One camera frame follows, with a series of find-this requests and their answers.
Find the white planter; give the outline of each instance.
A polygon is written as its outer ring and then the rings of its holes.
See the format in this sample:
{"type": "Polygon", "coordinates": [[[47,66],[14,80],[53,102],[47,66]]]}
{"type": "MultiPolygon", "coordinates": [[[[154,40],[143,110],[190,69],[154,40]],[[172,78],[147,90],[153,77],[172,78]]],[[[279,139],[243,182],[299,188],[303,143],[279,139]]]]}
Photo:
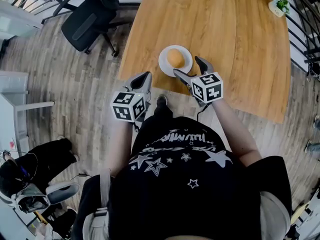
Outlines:
{"type": "Polygon", "coordinates": [[[282,17],[285,14],[282,10],[280,10],[277,7],[277,4],[276,4],[275,1],[271,1],[269,3],[269,9],[270,9],[271,12],[273,12],[273,14],[275,14],[278,17],[282,17]]]}

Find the chair armrest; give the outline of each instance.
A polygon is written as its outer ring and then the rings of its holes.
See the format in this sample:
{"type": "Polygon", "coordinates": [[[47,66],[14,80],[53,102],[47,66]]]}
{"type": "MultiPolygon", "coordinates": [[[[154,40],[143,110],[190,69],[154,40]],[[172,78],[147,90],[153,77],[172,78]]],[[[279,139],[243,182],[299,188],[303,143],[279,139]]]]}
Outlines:
{"type": "Polygon", "coordinates": [[[88,31],[89,28],[91,28],[95,21],[97,19],[97,16],[92,13],[85,21],[81,24],[81,26],[74,32],[72,39],[78,40],[80,37],[83,36],[84,33],[88,31]]]}
{"type": "Polygon", "coordinates": [[[69,3],[70,0],[63,0],[60,5],[57,7],[57,9],[55,9],[55,11],[53,12],[53,16],[57,16],[57,14],[66,7],[66,5],[69,3]]]}

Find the white plate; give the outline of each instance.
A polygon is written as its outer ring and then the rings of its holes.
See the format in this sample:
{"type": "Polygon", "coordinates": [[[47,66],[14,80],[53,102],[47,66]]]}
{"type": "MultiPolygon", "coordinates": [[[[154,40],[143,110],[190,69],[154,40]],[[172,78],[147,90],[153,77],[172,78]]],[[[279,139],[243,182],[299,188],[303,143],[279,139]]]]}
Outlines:
{"type": "Polygon", "coordinates": [[[162,50],[158,60],[160,69],[163,71],[163,73],[165,73],[169,77],[175,78],[174,67],[171,66],[171,64],[167,59],[168,51],[171,49],[178,49],[182,53],[184,57],[184,66],[181,68],[178,68],[178,70],[181,70],[182,72],[187,74],[192,68],[192,63],[193,63],[192,55],[186,48],[184,48],[181,45],[170,45],[162,50]]]}

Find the round bread bun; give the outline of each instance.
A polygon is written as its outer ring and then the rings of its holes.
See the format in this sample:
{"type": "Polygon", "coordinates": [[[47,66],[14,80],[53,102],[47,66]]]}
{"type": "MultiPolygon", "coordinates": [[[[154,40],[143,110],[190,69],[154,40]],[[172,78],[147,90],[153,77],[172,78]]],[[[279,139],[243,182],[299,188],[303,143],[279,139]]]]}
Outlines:
{"type": "Polygon", "coordinates": [[[175,69],[182,68],[185,65],[185,58],[178,49],[169,50],[167,54],[167,60],[175,69]]]}

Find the black t-shirt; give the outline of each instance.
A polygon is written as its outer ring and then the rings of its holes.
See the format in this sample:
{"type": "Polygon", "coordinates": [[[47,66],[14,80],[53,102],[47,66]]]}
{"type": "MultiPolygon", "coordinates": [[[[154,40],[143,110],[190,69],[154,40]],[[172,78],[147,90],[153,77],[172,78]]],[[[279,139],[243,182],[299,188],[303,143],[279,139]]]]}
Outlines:
{"type": "Polygon", "coordinates": [[[132,155],[110,188],[112,240],[260,239],[262,191],[275,195],[291,214],[281,157],[244,167],[216,132],[192,119],[178,117],[169,125],[142,129],[132,155]]]}

